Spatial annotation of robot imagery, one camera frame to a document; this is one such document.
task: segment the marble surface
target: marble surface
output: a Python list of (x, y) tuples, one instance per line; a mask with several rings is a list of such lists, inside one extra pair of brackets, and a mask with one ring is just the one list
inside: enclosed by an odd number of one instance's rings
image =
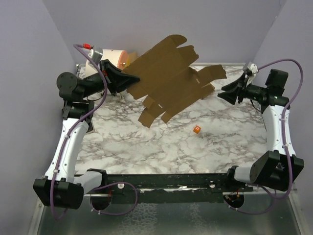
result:
[[(250, 165), (266, 151), (266, 131), (249, 100), (233, 106), (217, 97), (242, 73), (240, 67), (225, 70), (227, 79), (212, 82), (213, 95), (167, 124), (157, 118), (150, 129), (138, 121), (142, 99), (109, 95), (94, 114), (95, 132), (84, 137), (76, 173), (89, 168), (109, 174), (221, 173), (232, 165)], [(199, 134), (193, 132), (195, 125), (201, 127)]]

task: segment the wire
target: wire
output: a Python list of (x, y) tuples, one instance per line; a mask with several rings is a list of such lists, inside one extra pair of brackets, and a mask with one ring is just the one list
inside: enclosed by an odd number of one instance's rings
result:
[(92, 210), (91, 210), (91, 211), (98, 212), (99, 214), (107, 214), (107, 215), (116, 215), (116, 216), (120, 216), (120, 215), (126, 215), (126, 214), (128, 214), (129, 212), (131, 212), (133, 209), (135, 209), (135, 207), (137, 206), (137, 202), (138, 202), (138, 192), (137, 192), (135, 186), (132, 185), (132, 184), (130, 184), (130, 183), (127, 183), (127, 182), (117, 182), (117, 183), (112, 183), (112, 184), (105, 185), (105, 186), (102, 186), (102, 187), (94, 188), (94, 190), (105, 189), (105, 188), (109, 188), (109, 187), (112, 187), (112, 186), (115, 186), (115, 185), (118, 185), (118, 184), (129, 185), (130, 187), (133, 188), (133, 190), (134, 190), (134, 192), (135, 192), (135, 202), (134, 202), (132, 208), (130, 208), (128, 211), (122, 212), (122, 213), (110, 213), (110, 212), (104, 212), (104, 211), (98, 211), (98, 210), (96, 210), (96, 209), (93, 207), (92, 202), (90, 202), (90, 205), (91, 205), (91, 207), (92, 207)]
[(292, 61), (294, 62), (299, 70), (300, 70), (300, 82), (299, 82), (299, 86), (296, 90), (296, 92), (294, 93), (293, 97), (290, 99), (290, 101), (288, 102), (288, 104), (285, 105), (283, 111), (282, 111), (282, 136), (283, 136), (283, 146), (284, 146), (284, 149), (285, 149), (285, 152), (286, 152), (286, 156), (287, 156), (287, 162), (288, 162), (288, 169), (289, 169), (289, 184), (288, 184), (288, 190), (287, 192), (283, 195), (283, 196), (276, 196), (273, 195), (271, 192), (267, 191), (267, 193), (274, 199), (277, 199), (277, 200), (281, 200), (281, 199), (285, 199), (289, 196), (291, 190), (292, 190), (292, 180), (293, 180), (293, 176), (292, 176), (292, 165), (291, 165), (291, 157), (290, 157), (290, 153), (289, 153), (289, 150), (288, 150), (288, 145), (287, 145), (287, 139), (286, 139), (286, 127), (285, 127), (285, 113), (286, 113), (286, 110), (288, 109), (288, 107), (291, 105), (291, 103), (294, 101), (294, 99), (297, 97), (297, 95), (299, 94), (300, 92), (300, 89), (302, 87), (302, 83), (303, 83), (303, 69), (301, 67), (301, 65), (299, 64), (299, 62), (297, 62), (296, 60), (294, 59), (281, 59), (281, 60), (276, 60), (274, 62), (271, 62), (271, 63), (268, 63), (266, 65), (263, 65), (261, 67), (259, 67), (259, 70), (261, 69), (264, 69), (268, 66), (271, 66), (273, 64), (276, 64), (276, 63), (279, 63), (279, 62), (283, 62), (283, 61)]
[(88, 97), (87, 97), (87, 100), (88, 100), (88, 101), (93, 101), (93, 102), (95, 102), (95, 101), (100, 100), (103, 96), (104, 96), (104, 91), (103, 91), (103, 93), (102, 93), (102, 95), (101, 95), (100, 98), (98, 98), (98, 99), (88, 99)]
[[(94, 107), (94, 109), (92, 109), (91, 111), (89, 111), (88, 113), (86, 113), (85, 115), (83, 115), (82, 117), (80, 117), (80, 119), (78, 119), (77, 122), (74, 123), (74, 125), (68, 130), (67, 134), (66, 134), (66, 137), (64, 138), (63, 140), (63, 143), (61, 145), (61, 149), (60, 149), (60, 152), (59, 152), (59, 156), (58, 156), (58, 159), (57, 159), (57, 162), (55, 164), (55, 168), (54, 170), (58, 172), (59, 170), (59, 165), (60, 165), (60, 162), (61, 162), (61, 159), (62, 159), (62, 154), (64, 152), (64, 149), (65, 149), (65, 146), (66, 146), (66, 143), (68, 141), (68, 139), (70, 138), (70, 134), (72, 133), (72, 131), (75, 129), (75, 127), (82, 121), (84, 121), (87, 117), (89, 117), (91, 114), (93, 114), (97, 109), (99, 109), (101, 107), (101, 105), (104, 103), (104, 101), (106, 100), (107, 98), (107, 94), (108, 94), (108, 85), (107, 85), (107, 82), (106, 82), (106, 79), (103, 75), (103, 73), (101, 72), (101, 70), (98, 68), (98, 66), (96, 65), (96, 63), (87, 55), (83, 52), (83, 50), (81, 50), (81, 48), (84, 48), (83, 45), (79, 45), (79, 44), (74, 44), (73, 45), (87, 60), (89, 60), (89, 62), (97, 69), (102, 81), (103, 81), (103, 85), (104, 85), (104, 95), (103, 95), (103, 98), (102, 100), (100, 101), (100, 103)], [(56, 177), (57, 177), (57, 173), (53, 173), (52, 175), (52, 180), (51, 180), (51, 186), (50, 186), (50, 206), (51, 206), (51, 213), (54, 217), (55, 220), (60, 220), (63, 218), (63, 216), (66, 214), (67, 212), (67, 209), (65, 209), (63, 211), (63, 213), (58, 216), (56, 211), (55, 211), (55, 208), (54, 208), (54, 184), (55, 184), (55, 180), (56, 180)]]
[(261, 113), (261, 110), (257, 109), (257, 108), (254, 106), (253, 101), (252, 101), (252, 100), (250, 100), (250, 102), (251, 102), (252, 106), (254, 107), (254, 109), (255, 109), (256, 111), (258, 111), (258, 112), (260, 112), (260, 113)]
[(230, 196), (230, 195), (232, 195), (232, 194), (234, 194), (234, 193), (237, 193), (237, 196), (238, 196), (238, 195), (239, 195), (239, 189), (238, 189), (237, 191), (231, 192), (228, 196)]
[[(269, 192), (264, 186), (258, 186), (258, 187), (261, 187), (264, 191)], [(275, 199), (272, 199), (272, 202), (270, 203), (269, 207), (267, 209), (265, 209), (264, 211), (259, 211), (259, 212), (251, 212), (251, 211), (249, 211), (248, 212), (248, 211), (241, 210), (239, 208), (232, 207), (224, 199), (224, 203), (226, 203), (228, 205), (228, 207), (231, 208), (232, 210), (240, 212), (242, 214), (250, 214), (250, 215), (259, 215), (259, 214), (265, 214), (265, 213), (269, 212), (273, 208), (273, 206), (275, 204), (275, 201), (276, 201)]]

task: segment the brown cardboard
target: brown cardboard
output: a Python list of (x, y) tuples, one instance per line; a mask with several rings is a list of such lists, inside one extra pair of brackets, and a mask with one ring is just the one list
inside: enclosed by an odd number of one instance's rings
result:
[(199, 56), (193, 46), (178, 47), (186, 41), (181, 35), (168, 36), (123, 70), (140, 77), (140, 82), (127, 92), (134, 99), (148, 95), (139, 118), (148, 128), (163, 113), (161, 119), (167, 123), (198, 99), (213, 93), (210, 82), (226, 78), (221, 65), (205, 67), (199, 72), (190, 68)]
[(134, 62), (137, 58), (138, 58), (137, 52), (134, 51), (134, 52), (132, 52), (132, 53), (129, 53), (129, 54), (128, 54), (127, 63), (126, 63), (125, 68), (126, 68), (127, 66), (129, 66), (132, 62)]

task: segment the purple wall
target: purple wall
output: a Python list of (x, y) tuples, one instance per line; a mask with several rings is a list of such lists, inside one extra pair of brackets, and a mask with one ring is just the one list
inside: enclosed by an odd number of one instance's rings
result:
[(146, 52), (170, 34), (198, 62), (252, 60), (285, 0), (43, 0), (77, 63), (73, 43)]
[[(299, 196), (313, 232), (313, 1), (287, 0), (281, 13), (264, 39), (254, 59), (257, 65), (293, 58), (300, 62), (304, 82), (299, 96), (291, 106), (290, 128), (297, 156), (304, 159), (305, 167), (296, 180)], [(299, 70), (292, 62), (280, 63), (272, 68), (289, 72), (285, 95), (291, 97), (299, 84)], [(262, 71), (256, 82), (264, 84), (269, 69)]]
[(41, 0), (2, 0), (0, 22), (0, 234), (25, 235), (61, 131), (56, 78), (75, 63)]

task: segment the purple cable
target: purple cable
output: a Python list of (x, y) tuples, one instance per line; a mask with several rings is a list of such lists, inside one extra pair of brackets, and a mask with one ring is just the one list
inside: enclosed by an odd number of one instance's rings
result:
[(130, 208), (128, 211), (126, 212), (122, 212), (122, 213), (110, 213), (110, 212), (104, 212), (104, 211), (97, 211), (96, 209), (94, 209), (93, 205), (92, 205), (92, 202), (90, 202), (90, 205), (92, 206), (92, 211), (96, 211), (98, 213), (101, 213), (101, 214), (107, 214), (107, 215), (126, 215), (128, 214), (129, 212), (131, 212), (133, 209), (135, 209), (135, 207), (137, 206), (137, 202), (138, 202), (138, 192), (135, 188), (134, 185), (130, 184), (130, 183), (127, 183), (127, 182), (117, 182), (117, 183), (112, 183), (112, 184), (109, 184), (109, 185), (105, 185), (105, 186), (102, 186), (102, 187), (98, 187), (98, 188), (94, 188), (94, 190), (100, 190), (100, 189), (104, 189), (104, 188), (109, 188), (109, 187), (112, 187), (114, 185), (118, 185), (118, 184), (125, 184), (125, 185), (129, 185), (133, 188), (133, 190), (135, 191), (135, 202), (132, 206), (132, 208)]
[[(92, 109), (91, 111), (89, 111), (88, 113), (86, 113), (85, 115), (83, 115), (80, 119), (78, 119), (77, 122), (74, 123), (74, 125), (68, 130), (67, 132), (67, 136), (70, 136), (70, 134), (72, 133), (72, 131), (75, 129), (75, 127), (82, 121), (84, 121), (89, 115), (93, 114), (98, 108), (100, 108), (100, 106), (104, 103), (105, 99), (107, 98), (107, 94), (108, 94), (108, 85), (107, 85), (107, 82), (106, 82), (106, 79), (103, 75), (103, 73), (101, 72), (101, 70), (98, 68), (98, 66), (96, 65), (96, 63), (87, 55), (83, 52), (83, 50), (81, 50), (81, 48), (83, 48), (82, 45), (79, 45), (79, 44), (74, 44), (73, 45), (87, 60), (89, 60), (89, 62), (97, 69), (98, 73), (100, 74), (100, 77), (103, 81), (103, 85), (104, 85), (104, 95), (103, 95), (103, 98), (101, 99), (100, 103), (94, 107), (94, 109)], [(55, 164), (55, 170), (58, 170), (59, 169), (59, 165), (60, 165), (60, 162), (61, 162), (61, 159), (62, 159), (62, 154), (64, 152), (64, 149), (65, 149), (65, 146), (66, 146), (66, 143), (67, 143), (67, 140), (68, 138), (64, 138), (63, 140), (63, 143), (62, 143), (62, 146), (61, 146), (61, 149), (60, 149), (60, 153), (59, 153), (59, 156), (58, 156), (58, 159), (57, 159), (57, 162)], [(52, 212), (52, 215), (54, 217), (55, 220), (60, 220), (62, 219), (62, 217), (66, 214), (67, 212), (67, 209), (64, 210), (64, 212), (58, 216), (56, 211), (55, 211), (55, 208), (54, 208), (54, 200), (53, 200), (53, 193), (54, 193), (54, 183), (55, 183), (55, 179), (57, 177), (57, 173), (53, 173), (53, 176), (52, 176), (52, 180), (51, 180), (51, 187), (50, 187), (50, 206), (51, 206), (51, 212)]]
[(288, 146), (287, 146), (287, 140), (286, 140), (286, 128), (285, 128), (285, 113), (286, 113), (286, 110), (288, 109), (288, 107), (291, 105), (291, 103), (294, 101), (294, 99), (297, 97), (297, 95), (299, 94), (300, 92), (300, 89), (301, 89), (301, 86), (302, 86), (302, 83), (303, 83), (303, 70), (302, 70), (302, 67), (301, 65), (299, 64), (299, 62), (297, 62), (296, 60), (294, 59), (281, 59), (281, 60), (276, 60), (274, 62), (271, 62), (269, 64), (266, 64), (266, 65), (263, 65), (261, 67), (259, 67), (259, 70), (261, 69), (264, 69), (270, 65), (273, 65), (273, 64), (276, 64), (276, 63), (279, 63), (279, 62), (283, 62), (283, 61), (292, 61), (294, 62), (298, 67), (299, 67), (299, 70), (300, 70), (300, 83), (299, 83), (299, 86), (298, 86), (298, 89), (297, 91), (295, 92), (295, 94), (293, 95), (293, 97), (290, 99), (290, 101), (288, 102), (287, 105), (285, 105), (284, 109), (283, 109), (283, 112), (282, 112), (282, 135), (283, 135), (283, 145), (284, 145), (284, 149), (285, 149), (285, 152), (286, 152), (286, 156), (287, 156), (287, 162), (288, 162), (288, 169), (289, 169), (289, 184), (288, 184), (288, 190), (286, 191), (286, 193), (283, 195), (283, 196), (276, 196), (272, 193), (270, 193), (269, 191), (267, 191), (267, 193), (274, 199), (277, 199), (277, 200), (281, 200), (281, 199), (285, 199), (289, 196), (290, 192), (291, 192), (291, 189), (292, 189), (292, 180), (293, 180), (293, 176), (292, 176), (292, 166), (291, 166), (291, 157), (290, 157), (290, 153), (289, 153), (289, 150), (288, 150)]
[[(259, 187), (261, 187), (264, 191), (270, 193), (265, 187), (263, 187), (263, 186), (259, 186)], [(259, 215), (259, 214), (265, 214), (265, 213), (269, 212), (269, 211), (273, 208), (273, 206), (274, 206), (274, 204), (275, 204), (275, 199), (272, 199), (272, 202), (271, 202), (270, 206), (269, 206), (266, 210), (260, 211), (260, 212), (248, 212), (248, 211), (243, 211), (243, 210), (241, 210), (241, 209), (234, 208), (234, 207), (230, 206), (225, 200), (224, 200), (224, 203), (226, 203), (226, 204), (228, 205), (228, 207), (231, 208), (232, 210), (237, 211), (237, 212), (240, 212), (240, 213), (242, 213), (242, 214)]]

